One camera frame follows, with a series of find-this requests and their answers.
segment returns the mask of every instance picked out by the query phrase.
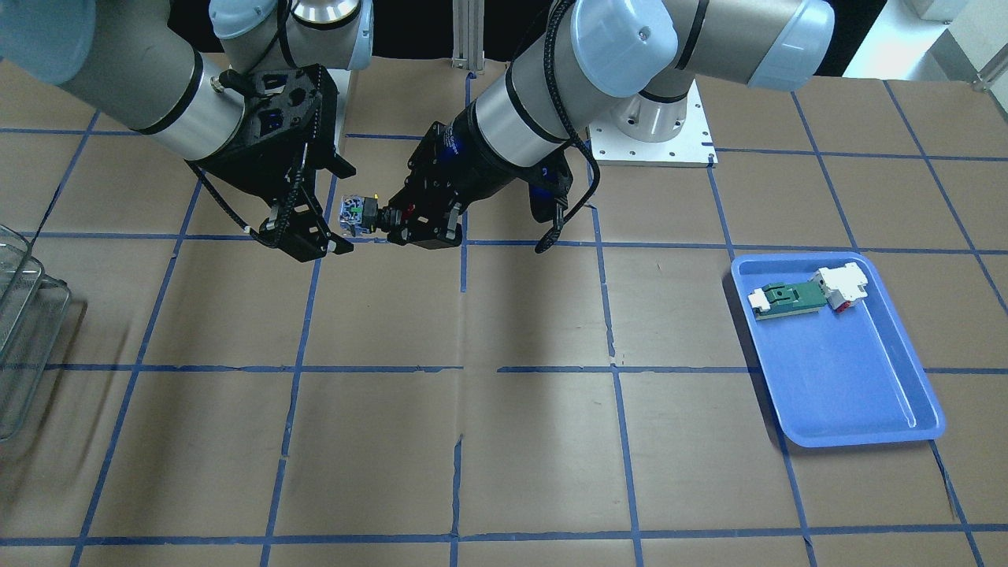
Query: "plastic tray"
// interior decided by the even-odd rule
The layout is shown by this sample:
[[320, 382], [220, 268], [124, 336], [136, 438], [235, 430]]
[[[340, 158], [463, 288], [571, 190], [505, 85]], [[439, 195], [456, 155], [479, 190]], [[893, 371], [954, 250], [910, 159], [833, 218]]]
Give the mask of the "plastic tray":
[[71, 293], [67, 285], [45, 276], [24, 310], [6, 358], [0, 359], [0, 442], [18, 432], [45, 369]]
[[[868, 298], [844, 313], [756, 321], [747, 297], [767, 284], [806, 281], [857, 262]], [[935, 439], [946, 420], [871, 261], [853, 252], [744, 255], [732, 276], [784, 434], [802, 447]]]

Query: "blue tray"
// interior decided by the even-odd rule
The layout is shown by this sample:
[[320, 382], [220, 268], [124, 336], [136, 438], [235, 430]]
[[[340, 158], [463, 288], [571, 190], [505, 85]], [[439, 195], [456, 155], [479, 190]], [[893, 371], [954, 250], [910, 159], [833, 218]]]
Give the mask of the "blue tray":
[[[820, 267], [857, 262], [868, 297], [844, 313], [829, 306], [756, 321], [756, 288], [807, 281]], [[853, 252], [744, 255], [732, 262], [774, 411], [802, 447], [936, 439], [944, 415], [871, 261]]]

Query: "light blue joint cap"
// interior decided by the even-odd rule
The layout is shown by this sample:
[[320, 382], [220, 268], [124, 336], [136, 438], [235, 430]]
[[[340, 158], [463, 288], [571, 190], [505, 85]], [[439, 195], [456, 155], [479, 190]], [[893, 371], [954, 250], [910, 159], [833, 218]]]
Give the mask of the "light blue joint cap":
[[0, 60], [61, 85], [84, 67], [95, 37], [95, 0], [0, 0]]
[[375, 36], [375, 14], [371, 0], [362, 0], [361, 13], [357, 17], [361, 18], [361, 21], [357, 25], [357, 42], [354, 43], [354, 50], [350, 54], [350, 65], [347, 66], [350, 71], [367, 69], [371, 65]]
[[210, 21], [220, 39], [252, 31], [276, 8], [276, 0], [210, 0]]
[[573, 10], [575, 58], [609, 96], [633, 96], [675, 58], [678, 36], [661, 0], [580, 0]]
[[749, 87], [796, 91], [811, 79], [833, 37], [833, 8], [824, 0], [804, 0], [763, 56]]

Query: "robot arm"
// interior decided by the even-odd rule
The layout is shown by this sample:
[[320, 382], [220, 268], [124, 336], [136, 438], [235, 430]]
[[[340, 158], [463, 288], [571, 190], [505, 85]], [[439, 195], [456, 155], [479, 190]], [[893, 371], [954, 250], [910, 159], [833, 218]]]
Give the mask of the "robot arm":
[[[371, 0], [213, 0], [227, 72], [167, 28], [168, 12], [166, 0], [0, 0], [0, 56], [261, 198], [271, 213], [259, 230], [239, 223], [260, 242], [301, 261], [351, 251], [326, 225], [314, 173], [355, 173], [336, 152], [339, 94], [325, 67], [367, 66]], [[467, 208], [521, 179], [533, 216], [552, 222], [545, 249], [587, 200], [565, 213], [562, 150], [594, 164], [577, 135], [592, 119], [616, 113], [640, 139], [670, 137], [663, 124], [692, 74], [797, 88], [832, 30], [824, 0], [557, 0], [543, 37], [449, 125], [431, 125], [388, 205], [351, 197], [341, 219], [398, 244], [456, 246]]]
[[[822, 62], [833, 23], [824, 0], [559, 0], [543, 37], [451, 125], [431, 126], [388, 207], [370, 204], [376, 213], [350, 224], [397, 244], [458, 246], [462, 213], [517, 178], [529, 184], [533, 217], [552, 222], [536, 246], [542, 252], [598, 184], [576, 131], [608, 111], [638, 139], [670, 139], [698, 73], [797, 89]], [[565, 213], [568, 145], [592, 164], [593, 183]]]

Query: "wire basket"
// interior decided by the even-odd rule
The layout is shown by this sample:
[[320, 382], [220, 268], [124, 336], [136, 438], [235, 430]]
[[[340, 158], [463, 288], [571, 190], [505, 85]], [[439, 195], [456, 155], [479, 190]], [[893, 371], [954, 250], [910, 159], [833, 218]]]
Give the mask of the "wire basket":
[[71, 302], [19, 234], [0, 225], [0, 442], [21, 428]]

